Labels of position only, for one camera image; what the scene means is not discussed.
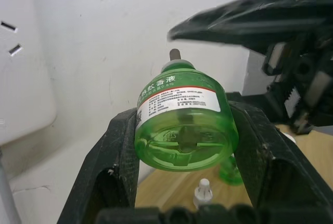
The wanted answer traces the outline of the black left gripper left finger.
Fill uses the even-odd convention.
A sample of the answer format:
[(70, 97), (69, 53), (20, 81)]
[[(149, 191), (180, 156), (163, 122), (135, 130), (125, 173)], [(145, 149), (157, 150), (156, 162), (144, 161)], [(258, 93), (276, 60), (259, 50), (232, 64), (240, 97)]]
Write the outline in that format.
[(117, 114), (86, 155), (58, 223), (94, 223), (99, 212), (135, 205), (139, 159), (135, 108)]

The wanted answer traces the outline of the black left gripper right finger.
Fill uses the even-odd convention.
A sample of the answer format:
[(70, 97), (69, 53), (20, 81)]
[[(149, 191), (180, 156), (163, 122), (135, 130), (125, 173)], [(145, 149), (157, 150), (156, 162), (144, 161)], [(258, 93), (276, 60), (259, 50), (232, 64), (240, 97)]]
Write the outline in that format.
[(239, 134), (235, 159), (252, 205), (236, 223), (332, 223), (332, 189), (301, 150), (240, 93), (228, 94)]

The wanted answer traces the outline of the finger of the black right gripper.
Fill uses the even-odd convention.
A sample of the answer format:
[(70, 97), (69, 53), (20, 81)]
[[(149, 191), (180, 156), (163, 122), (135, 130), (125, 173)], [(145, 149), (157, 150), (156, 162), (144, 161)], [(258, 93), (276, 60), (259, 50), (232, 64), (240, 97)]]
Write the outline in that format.
[(168, 38), (241, 45), (264, 53), (272, 44), (332, 37), (332, 0), (235, 0), (171, 28)]

